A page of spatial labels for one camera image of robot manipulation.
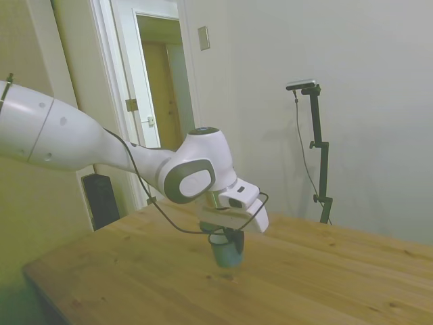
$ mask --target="door hinge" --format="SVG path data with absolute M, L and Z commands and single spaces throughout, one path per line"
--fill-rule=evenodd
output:
M 148 199 L 146 200 L 146 202 L 147 202 L 147 205 L 151 205 L 153 202 L 156 202 L 156 196 L 153 196 L 153 197 L 151 197 L 151 198 L 148 198 Z
M 135 98 L 131 98 L 130 100 L 125 100 L 127 103 L 127 111 L 128 112 L 135 112 L 138 110 L 137 100 Z

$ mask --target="doorway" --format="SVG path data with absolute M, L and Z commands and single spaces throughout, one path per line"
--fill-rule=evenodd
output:
M 188 131 L 201 125 L 183 0 L 91 0 L 91 4 L 120 135 L 147 148 L 176 150 Z M 154 57 L 159 60 L 156 72 Z M 137 176 L 130 174 L 128 181 L 136 209 L 148 205 Z M 147 188 L 152 198 L 163 198 L 152 186 Z
M 142 15 L 137 24 L 160 146 L 175 151 L 195 128 L 181 27 L 178 20 Z

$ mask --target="wooden door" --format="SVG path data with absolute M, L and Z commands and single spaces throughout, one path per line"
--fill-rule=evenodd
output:
M 143 42 L 143 52 L 161 147 L 177 150 L 182 136 L 166 45 Z

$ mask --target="door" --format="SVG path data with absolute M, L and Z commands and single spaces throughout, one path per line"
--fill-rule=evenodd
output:
M 176 151 L 182 144 L 182 135 L 167 48 L 163 43 L 145 42 L 143 51 L 160 144 Z
M 178 19 L 177 4 L 169 0 L 111 0 L 111 9 L 120 48 L 121 65 L 126 79 L 123 97 L 135 99 L 137 103 L 137 110 L 128 112 L 132 116 L 129 118 L 132 121 L 130 125 L 137 130 L 137 141 L 140 145 L 147 148 L 159 148 L 161 143 L 158 136 L 158 125 L 154 122 L 156 115 L 141 46 L 137 15 L 176 20 Z M 136 182 L 135 191 L 147 199 L 144 191 L 137 189 L 137 186 Z M 157 200 L 164 198 L 155 188 L 149 186 L 149 189 L 151 195 Z

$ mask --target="light switch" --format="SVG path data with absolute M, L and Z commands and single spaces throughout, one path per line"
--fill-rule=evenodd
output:
M 200 49 L 210 49 L 208 27 L 203 26 L 198 29 L 198 40 L 200 42 Z

